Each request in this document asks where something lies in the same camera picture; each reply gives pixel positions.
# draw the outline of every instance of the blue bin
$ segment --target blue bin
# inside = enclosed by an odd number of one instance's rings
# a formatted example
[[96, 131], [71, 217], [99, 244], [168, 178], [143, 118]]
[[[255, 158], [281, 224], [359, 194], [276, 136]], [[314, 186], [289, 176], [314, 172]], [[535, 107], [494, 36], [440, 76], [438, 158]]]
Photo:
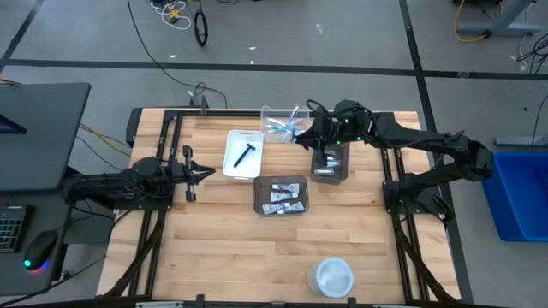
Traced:
[[507, 241], [548, 241], [548, 153], [499, 152], [483, 182], [498, 236]]

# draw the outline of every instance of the white tray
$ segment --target white tray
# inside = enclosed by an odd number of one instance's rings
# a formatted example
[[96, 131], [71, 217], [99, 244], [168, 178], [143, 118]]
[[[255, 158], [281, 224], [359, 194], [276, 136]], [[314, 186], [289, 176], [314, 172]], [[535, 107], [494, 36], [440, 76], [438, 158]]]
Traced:
[[[235, 162], [247, 149], [247, 144], [255, 147], [249, 150], [238, 167]], [[224, 151], [223, 173], [236, 181], [253, 181], [260, 175], [260, 165], [263, 158], [263, 133], [259, 131], [232, 130], [226, 139]]]

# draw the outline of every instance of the cable bundle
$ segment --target cable bundle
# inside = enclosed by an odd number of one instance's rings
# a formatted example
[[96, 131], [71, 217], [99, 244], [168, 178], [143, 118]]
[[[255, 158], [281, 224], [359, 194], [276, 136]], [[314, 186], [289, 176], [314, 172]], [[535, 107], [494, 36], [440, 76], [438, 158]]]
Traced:
[[[156, 13], [161, 16], [162, 22], [164, 24], [170, 26], [170, 27], [174, 27], [175, 29], [179, 29], [179, 30], [188, 30], [192, 26], [192, 21], [190, 20], [190, 18], [185, 17], [185, 16], [181, 16], [181, 12], [187, 6], [184, 1], [176, 1], [175, 0], [175, 1], [166, 2], [166, 3], [164, 3], [164, 6], [162, 6], [162, 7], [158, 7], [158, 6], [154, 5], [154, 2], [151, 1], [151, 6], [154, 8]], [[166, 15], [168, 15], [170, 17], [170, 19], [168, 21], [165, 20], [165, 18], [164, 18]], [[173, 19], [175, 19], [175, 21], [178, 21], [180, 19], [184, 19], [184, 20], [188, 21], [188, 26], [186, 26], [186, 27], [177, 27], [177, 26], [173, 25], [170, 22]]]
[[[542, 38], [539, 38], [534, 43], [533, 50], [524, 54], [523, 56], [520, 56], [519, 58], [516, 59], [516, 61], [522, 62], [530, 57], [533, 57], [531, 61], [531, 66], [529, 66], [529, 74], [537, 74], [540, 68], [543, 66], [543, 63], [545, 62], [546, 58], [548, 57], [548, 48], [546, 47], [548, 47], [548, 33], [545, 34]], [[535, 69], [533, 73], [533, 66], [535, 65], [537, 65], [537, 69]]]

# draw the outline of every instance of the brown tray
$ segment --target brown tray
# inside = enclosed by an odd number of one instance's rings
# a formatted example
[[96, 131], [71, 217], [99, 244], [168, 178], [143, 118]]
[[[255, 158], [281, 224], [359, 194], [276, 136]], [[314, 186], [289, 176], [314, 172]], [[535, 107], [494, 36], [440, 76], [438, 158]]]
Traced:
[[[290, 202], [295, 204], [299, 201], [302, 202], [305, 210], [298, 213], [286, 213], [286, 214], [271, 214], [266, 215], [263, 212], [263, 204], [273, 204], [271, 202], [271, 192], [278, 192], [272, 189], [272, 184], [292, 184], [299, 183], [299, 197], [282, 202]], [[295, 216], [301, 215], [308, 210], [308, 187], [307, 178], [300, 175], [295, 176], [260, 176], [253, 181], [253, 210], [255, 213], [261, 216]]]

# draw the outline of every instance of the clear plastic container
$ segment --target clear plastic container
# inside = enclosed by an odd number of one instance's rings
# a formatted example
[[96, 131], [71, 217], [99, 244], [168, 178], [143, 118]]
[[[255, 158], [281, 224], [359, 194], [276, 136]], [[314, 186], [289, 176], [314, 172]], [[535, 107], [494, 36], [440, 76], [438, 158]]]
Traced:
[[292, 110], [260, 109], [260, 131], [267, 143], [294, 143], [294, 136], [312, 126], [310, 109], [296, 105]]
[[308, 271], [307, 284], [317, 294], [340, 299], [354, 288], [354, 272], [341, 258], [326, 258]]

